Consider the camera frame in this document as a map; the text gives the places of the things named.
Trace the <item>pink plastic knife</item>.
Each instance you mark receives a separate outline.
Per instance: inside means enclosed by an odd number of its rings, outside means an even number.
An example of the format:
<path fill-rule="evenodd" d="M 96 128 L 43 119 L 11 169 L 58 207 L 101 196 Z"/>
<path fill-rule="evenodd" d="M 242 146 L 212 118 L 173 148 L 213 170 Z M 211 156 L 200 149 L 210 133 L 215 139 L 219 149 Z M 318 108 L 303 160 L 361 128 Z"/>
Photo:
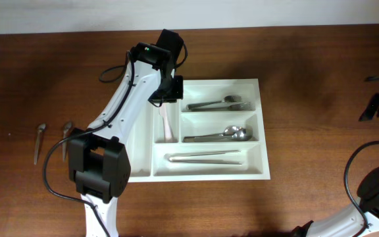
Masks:
<path fill-rule="evenodd" d="M 163 119 L 163 128 L 164 128 L 164 141 L 166 143 L 174 142 L 174 134 L 172 131 L 172 127 L 170 125 L 170 121 L 168 119 L 168 113 L 166 108 L 166 103 L 163 103 L 159 108 L 159 114 Z"/>

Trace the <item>large metal spoon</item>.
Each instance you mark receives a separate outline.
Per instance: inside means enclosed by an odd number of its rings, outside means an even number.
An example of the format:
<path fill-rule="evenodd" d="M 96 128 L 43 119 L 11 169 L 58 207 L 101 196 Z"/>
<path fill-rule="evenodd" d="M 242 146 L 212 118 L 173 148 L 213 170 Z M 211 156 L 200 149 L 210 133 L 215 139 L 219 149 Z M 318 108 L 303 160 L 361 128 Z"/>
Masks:
<path fill-rule="evenodd" d="M 220 136 L 231 136 L 238 130 L 241 130 L 240 126 L 227 126 L 223 132 L 216 134 L 208 134 L 202 136 L 186 136 L 183 138 L 183 142 L 194 142 L 196 138 L 210 138 L 210 137 L 220 137 Z"/>
<path fill-rule="evenodd" d="M 236 133 L 234 133 L 231 136 L 196 138 L 194 142 L 212 142 L 212 141 L 218 141 L 218 140 L 232 140 L 232 141 L 237 141 L 237 142 L 244 142 L 244 141 L 250 140 L 252 136 L 253 136 L 252 131 L 242 127 L 241 130 L 238 130 Z"/>

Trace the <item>metal fork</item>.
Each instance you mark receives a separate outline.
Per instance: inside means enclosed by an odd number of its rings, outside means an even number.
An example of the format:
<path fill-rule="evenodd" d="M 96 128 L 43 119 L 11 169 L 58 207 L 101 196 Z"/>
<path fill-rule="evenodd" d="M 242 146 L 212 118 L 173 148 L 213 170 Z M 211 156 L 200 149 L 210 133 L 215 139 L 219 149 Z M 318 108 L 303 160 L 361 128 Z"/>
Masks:
<path fill-rule="evenodd" d="M 242 98 L 239 95 L 227 95 L 223 99 L 218 100 L 218 101 L 188 104 L 186 105 L 186 109 L 192 110 L 192 109 L 207 106 L 207 105 L 213 105 L 213 104 L 218 104 L 218 103 L 236 103 L 236 102 L 241 102 L 241 101 L 242 101 Z"/>
<path fill-rule="evenodd" d="M 203 112 L 203 111 L 254 111 L 255 105 L 252 102 L 236 103 L 227 105 L 224 107 L 211 107 L 211 108 L 194 108 L 191 111 Z"/>

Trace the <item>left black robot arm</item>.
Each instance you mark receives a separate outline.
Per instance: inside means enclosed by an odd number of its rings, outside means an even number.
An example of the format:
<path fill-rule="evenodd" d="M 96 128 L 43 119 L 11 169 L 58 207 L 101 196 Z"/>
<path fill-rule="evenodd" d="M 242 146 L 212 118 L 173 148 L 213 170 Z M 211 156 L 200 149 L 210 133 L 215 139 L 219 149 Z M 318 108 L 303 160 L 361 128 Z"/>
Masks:
<path fill-rule="evenodd" d="M 155 44 L 131 48 L 124 77 L 108 105 L 86 130 L 72 131 L 68 175 L 85 205 L 87 236 L 118 236 L 117 201 L 131 175 L 126 142 L 147 103 L 183 98 L 183 78 L 175 71 L 185 50 L 184 40 L 170 30 L 163 30 Z"/>

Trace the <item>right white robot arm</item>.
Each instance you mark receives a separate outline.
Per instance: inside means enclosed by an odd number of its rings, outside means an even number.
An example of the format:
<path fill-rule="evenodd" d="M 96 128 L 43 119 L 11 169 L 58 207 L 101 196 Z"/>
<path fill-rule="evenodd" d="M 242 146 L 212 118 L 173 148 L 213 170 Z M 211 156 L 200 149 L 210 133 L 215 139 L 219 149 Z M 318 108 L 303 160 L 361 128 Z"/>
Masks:
<path fill-rule="evenodd" d="M 359 121 L 379 117 L 379 93 L 372 96 Z M 298 237 L 333 237 L 366 236 L 379 232 L 379 167 L 369 172 L 357 189 L 357 198 L 351 195 L 348 174 L 354 158 L 364 149 L 379 145 L 379 140 L 365 143 L 358 147 L 348 159 L 343 173 L 343 185 L 351 204 L 335 215 L 321 221 L 309 221 L 303 226 L 295 227 L 290 236 Z"/>

